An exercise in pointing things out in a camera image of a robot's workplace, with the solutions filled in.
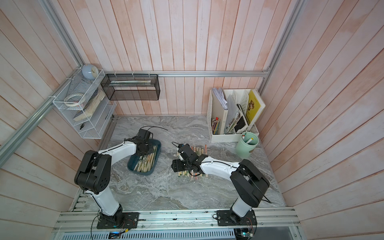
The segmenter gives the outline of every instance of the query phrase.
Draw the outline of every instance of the marker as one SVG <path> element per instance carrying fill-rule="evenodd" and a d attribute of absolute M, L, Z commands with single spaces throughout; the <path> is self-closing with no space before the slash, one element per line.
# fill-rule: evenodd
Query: marker
<path fill-rule="evenodd" d="M 248 141 L 246 141 L 245 143 L 246 143 L 246 144 L 249 144 L 252 140 L 253 140 L 253 138 L 250 138 L 250 139 L 248 139 Z"/>

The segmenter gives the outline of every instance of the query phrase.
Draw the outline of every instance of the stacked chopsticks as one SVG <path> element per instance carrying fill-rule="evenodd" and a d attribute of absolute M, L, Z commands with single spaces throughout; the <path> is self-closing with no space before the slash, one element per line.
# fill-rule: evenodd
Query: stacked chopsticks
<path fill-rule="evenodd" d="M 203 148 L 203 147 L 192 147 L 192 146 L 191 146 L 191 149 L 192 149 L 198 156 L 200 156 L 201 154 L 206 154 L 206 155 L 208 154 L 208 153 L 207 153 L 207 145 L 205 145 L 205 148 Z M 178 157 L 179 159 L 182 159 L 182 157 L 181 157 L 181 155 L 180 155 L 179 152 L 177 152 L 177 157 Z M 181 171 L 181 172 L 178 172 L 178 173 L 177 173 L 178 177 L 180 177 L 180 176 L 190 176 L 192 179 L 197 179 L 198 177 L 203 177 L 203 176 L 204 176 L 204 174 L 201 174 L 201 175 L 199 175 L 199 176 L 194 176 L 194 175 L 196 175 L 196 173 L 194 173 L 193 170 L 191 171 L 191 174 L 192 174 L 193 176 L 191 176 L 191 175 L 188 173 L 188 171 Z"/>
<path fill-rule="evenodd" d="M 133 170 L 137 172 L 150 171 L 152 169 L 153 163 L 155 162 L 156 151 L 157 151 L 157 145 L 154 145 L 153 153 L 149 155 L 141 156 L 137 161 L 137 164 Z"/>

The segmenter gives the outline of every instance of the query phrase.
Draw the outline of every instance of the marble tabletop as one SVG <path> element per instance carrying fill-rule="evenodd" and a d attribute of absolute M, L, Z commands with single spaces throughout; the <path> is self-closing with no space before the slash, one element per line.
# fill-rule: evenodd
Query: marble tabletop
<path fill-rule="evenodd" d="M 178 176 L 171 163 L 176 159 L 177 148 L 172 141 L 191 146 L 207 145 L 208 155 L 229 162 L 240 162 L 235 154 L 235 142 L 211 143 L 205 116 L 121 117 L 112 134 L 109 147 L 133 137 L 140 127 L 151 128 L 153 138 L 161 141 L 161 153 L 153 173 L 149 176 L 135 174 L 127 169 L 129 157 L 115 163 L 111 169 L 110 187 L 115 199 L 124 210 L 209 209 L 230 208 L 237 191 L 233 184 L 221 177 Z M 262 201 L 259 207 L 285 207 L 283 196 L 261 144 L 249 160 L 270 182 L 266 197 L 272 204 Z M 97 205 L 87 201 L 83 211 L 97 211 Z"/>

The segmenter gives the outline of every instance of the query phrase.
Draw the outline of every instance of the blue tray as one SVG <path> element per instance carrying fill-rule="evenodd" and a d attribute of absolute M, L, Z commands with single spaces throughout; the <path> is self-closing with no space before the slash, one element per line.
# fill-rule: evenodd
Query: blue tray
<path fill-rule="evenodd" d="M 155 160 L 153 162 L 152 168 L 148 172 L 134 171 L 135 166 L 136 166 L 137 162 L 139 161 L 139 156 L 137 156 L 136 154 L 133 154 L 129 158 L 129 161 L 127 163 L 128 170 L 130 170 L 131 172 L 134 172 L 136 174 L 145 175 L 145 176 L 151 175 L 153 173 L 153 170 L 155 169 L 155 166 L 156 166 L 156 163 L 157 163 L 157 159 L 159 158 L 159 155 L 160 155 L 161 143 L 160 143 L 159 140 L 155 140 L 155 139 L 150 139 L 149 142 L 152 143 L 154 146 L 157 145 L 156 156 L 155 156 Z"/>

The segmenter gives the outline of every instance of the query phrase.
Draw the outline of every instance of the black mesh basket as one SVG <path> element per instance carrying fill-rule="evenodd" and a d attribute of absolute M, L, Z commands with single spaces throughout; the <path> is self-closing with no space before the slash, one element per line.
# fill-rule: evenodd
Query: black mesh basket
<path fill-rule="evenodd" d="M 110 100 L 158 100 L 160 95 L 156 74 L 106 74 L 101 86 Z"/>

